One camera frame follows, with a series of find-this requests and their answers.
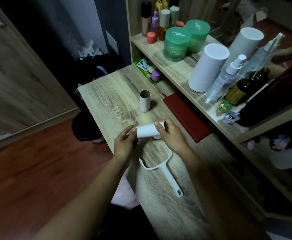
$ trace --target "person's right hand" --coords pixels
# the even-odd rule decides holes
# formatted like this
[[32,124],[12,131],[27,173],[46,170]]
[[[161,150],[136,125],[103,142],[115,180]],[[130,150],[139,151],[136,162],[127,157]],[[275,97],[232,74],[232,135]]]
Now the person's right hand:
[[159,122],[155,122],[155,127],[157,131],[162,136],[166,145],[175,153],[180,154],[184,151],[188,144],[184,139],[183,134],[178,126],[176,126],[170,119],[163,119],[160,122],[164,121],[167,126],[167,131],[162,127]]

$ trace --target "hand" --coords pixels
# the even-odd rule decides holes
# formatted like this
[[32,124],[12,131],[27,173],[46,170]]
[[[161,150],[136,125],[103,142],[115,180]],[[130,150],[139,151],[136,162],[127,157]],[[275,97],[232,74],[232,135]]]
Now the hand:
[[188,144],[184,139],[183,134],[178,126],[176,126],[170,119],[164,119],[160,122],[164,121],[167,126],[167,131],[162,127],[159,122],[155,122],[155,127],[162,136],[166,145],[175,153],[180,155],[180,153],[188,148]]
[[120,160],[126,168],[129,166],[129,156],[134,144],[139,144],[140,142],[140,140],[136,140],[136,135],[137,128],[130,125],[115,138],[114,158]]

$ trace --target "wardrobe door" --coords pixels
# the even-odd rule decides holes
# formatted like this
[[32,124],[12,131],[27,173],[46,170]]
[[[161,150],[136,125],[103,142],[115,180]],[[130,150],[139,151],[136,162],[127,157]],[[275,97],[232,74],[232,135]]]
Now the wardrobe door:
[[0,10],[0,130],[13,133],[75,107]]

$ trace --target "dark glass bottle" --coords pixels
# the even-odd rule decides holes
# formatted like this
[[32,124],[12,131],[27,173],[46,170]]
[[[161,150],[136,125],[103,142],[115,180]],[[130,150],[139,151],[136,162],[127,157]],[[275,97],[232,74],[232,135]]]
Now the dark glass bottle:
[[240,111],[238,124],[253,126],[292,104],[292,67],[276,78]]
[[245,101],[268,81],[268,69],[261,69],[259,72],[248,72],[244,79],[239,80],[233,88],[226,94],[226,100],[236,106]]

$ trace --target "person's left hand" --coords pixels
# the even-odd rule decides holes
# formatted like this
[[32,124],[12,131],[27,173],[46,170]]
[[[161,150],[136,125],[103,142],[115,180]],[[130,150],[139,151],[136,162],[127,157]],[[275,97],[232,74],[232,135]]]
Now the person's left hand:
[[126,168],[130,163],[129,156],[132,153],[133,146],[140,142],[140,140],[136,140],[136,135],[137,128],[130,125],[115,138],[114,158],[120,160]]

